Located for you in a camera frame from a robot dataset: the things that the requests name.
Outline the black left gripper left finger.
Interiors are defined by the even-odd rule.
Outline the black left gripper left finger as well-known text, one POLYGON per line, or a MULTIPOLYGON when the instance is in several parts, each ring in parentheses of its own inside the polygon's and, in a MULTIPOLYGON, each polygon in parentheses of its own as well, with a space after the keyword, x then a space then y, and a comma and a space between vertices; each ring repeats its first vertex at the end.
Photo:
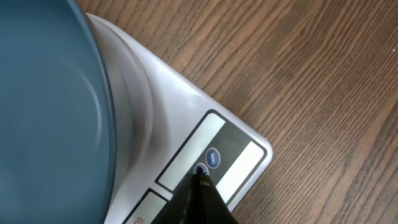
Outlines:
POLYGON ((152 224, 199 223, 199 173, 186 174, 170 202, 152 224))

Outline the white digital kitchen scale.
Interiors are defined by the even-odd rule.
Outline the white digital kitchen scale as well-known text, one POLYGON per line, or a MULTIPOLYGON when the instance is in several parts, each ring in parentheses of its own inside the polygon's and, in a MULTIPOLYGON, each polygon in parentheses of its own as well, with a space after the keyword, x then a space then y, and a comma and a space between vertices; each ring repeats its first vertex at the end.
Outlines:
POLYGON ((152 223, 186 174, 209 175, 231 212, 270 164, 269 141, 116 25, 90 15, 117 121, 106 223, 152 223))

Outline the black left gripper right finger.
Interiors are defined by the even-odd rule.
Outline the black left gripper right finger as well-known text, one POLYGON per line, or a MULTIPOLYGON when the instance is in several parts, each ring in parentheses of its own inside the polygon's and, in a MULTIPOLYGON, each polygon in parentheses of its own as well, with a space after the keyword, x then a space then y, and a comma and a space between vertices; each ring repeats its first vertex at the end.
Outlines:
POLYGON ((238 224, 209 175, 202 170, 194 174, 194 223, 238 224))

